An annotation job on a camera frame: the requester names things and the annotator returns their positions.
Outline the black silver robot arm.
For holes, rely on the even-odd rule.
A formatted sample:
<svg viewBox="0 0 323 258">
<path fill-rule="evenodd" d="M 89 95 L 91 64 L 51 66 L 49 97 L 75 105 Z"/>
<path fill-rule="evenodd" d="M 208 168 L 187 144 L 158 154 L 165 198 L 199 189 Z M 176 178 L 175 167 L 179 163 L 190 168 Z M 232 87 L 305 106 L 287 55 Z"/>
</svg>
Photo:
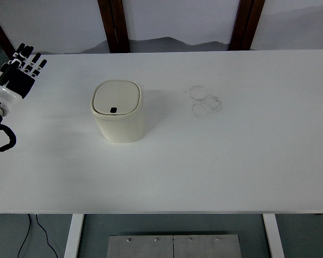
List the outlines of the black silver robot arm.
<svg viewBox="0 0 323 258">
<path fill-rule="evenodd" d="M 13 148 L 17 142 L 11 128 L 2 124 L 12 107 L 22 101 L 32 89 L 37 76 L 47 64 L 47 60 L 39 61 L 41 54 L 37 53 L 29 59 L 33 47 L 20 44 L 12 58 L 0 68 L 0 131 L 4 132 L 9 142 L 0 147 L 0 152 Z"/>
</svg>

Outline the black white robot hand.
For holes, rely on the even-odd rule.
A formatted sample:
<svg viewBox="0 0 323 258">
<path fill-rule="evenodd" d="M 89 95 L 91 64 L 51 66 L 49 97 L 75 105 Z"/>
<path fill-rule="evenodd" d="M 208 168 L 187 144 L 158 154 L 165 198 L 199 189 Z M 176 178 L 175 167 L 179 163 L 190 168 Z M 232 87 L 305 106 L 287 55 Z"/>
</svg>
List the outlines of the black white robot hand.
<svg viewBox="0 0 323 258">
<path fill-rule="evenodd" d="M 33 52 L 33 46 L 25 46 L 21 43 L 14 52 L 12 59 L 19 60 L 19 69 L 25 65 L 25 61 Z M 47 64 L 47 60 L 43 59 L 38 67 L 32 72 L 34 65 L 37 63 L 41 53 L 37 53 L 30 63 L 25 67 L 24 72 L 18 69 L 17 65 L 4 63 L 0 68 L 0 104 L 16 104 L 24 99 L 30 92 L 35 79 Z"/>
</svg>

